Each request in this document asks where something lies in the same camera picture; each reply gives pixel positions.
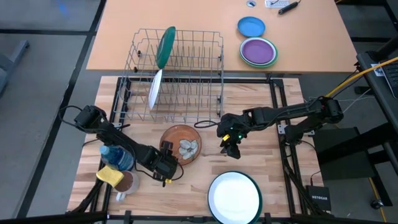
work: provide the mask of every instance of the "blue bowl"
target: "blue bowl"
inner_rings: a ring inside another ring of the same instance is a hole
[[[266,31],[266,25],[256,17],[247,16],[239,20],[238,30],[245,37],[259,37]]]

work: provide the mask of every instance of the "terracotta bowl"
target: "terracotta bowl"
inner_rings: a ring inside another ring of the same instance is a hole
[[[183,139],[186,139],[188,141],[197,140],[198,143],[198,150],[192,157],[188,159],[183,159],[182,155],[178,151],[178,149],[180,148],[180,141]],[[160,145],[162,144],[162,141],[168,141],[173,143],[173,148],[172,148],[173,156],[175,156],[178,159],[178,162],[181,164],[181,166],[191,163],[200,154],[201,137],[199,133],[190,126],[183,124],[172,126],[168,130],[166,130],[165,133],[163,133],[163,136],[160,139],[159,148]]]

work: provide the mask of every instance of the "stacked bowls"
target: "stacked bowls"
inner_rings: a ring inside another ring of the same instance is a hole
[[[250,37],[243,41],[239,54],[248,65],[257,68],[270,67],[278,59],[275,45],[262,37]]]
[[[262,37],[266,25],[256,17],[244,17],[238,22],[240,33],[248,37],[239,49],[241,58],[250,66],[266,68],[278,60],[278,50],[275,45]]]

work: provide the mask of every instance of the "green plate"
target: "green plate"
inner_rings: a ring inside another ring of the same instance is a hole
[[[167,28],[162,36],[162,39],[160,40],[159,48],[157,49],[156,53],[156,64],[160,69],[163,69],[169,60],[173,49],[174,38],[175,27]]]
[[[246,62],[246,63],[247,63],[248,65],[250,65],[250,66],[253,66],[253,67],[256,67],[256,68],[266,68],[266,67],[270,67],[271,65],[275,64],[275,62],[278,60],[278,49],[276,48],[276,46],[275,46],[271,41],[269,41],[269,40],[267,40],[267,41],[270,42],[270,43],[272,44],[272,46],[274,46],[274,48],[275,48],[275,58],[274,58],[272,61],[267,62],[267,63],[265,63],[265,64],[263,64],[263,65],[251,63],[251,62],[247,61],[247,60],[242,56],[240,50],[239,50],[239,56],[241,56],[242,60],[244,60],[244,62]]]

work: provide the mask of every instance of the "bottle cap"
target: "bottle cap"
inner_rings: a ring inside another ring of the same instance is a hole
[[[102,155],[107,155],[109,153],[109,147],[108,146],[101,146],[99,148],[99,151]]]

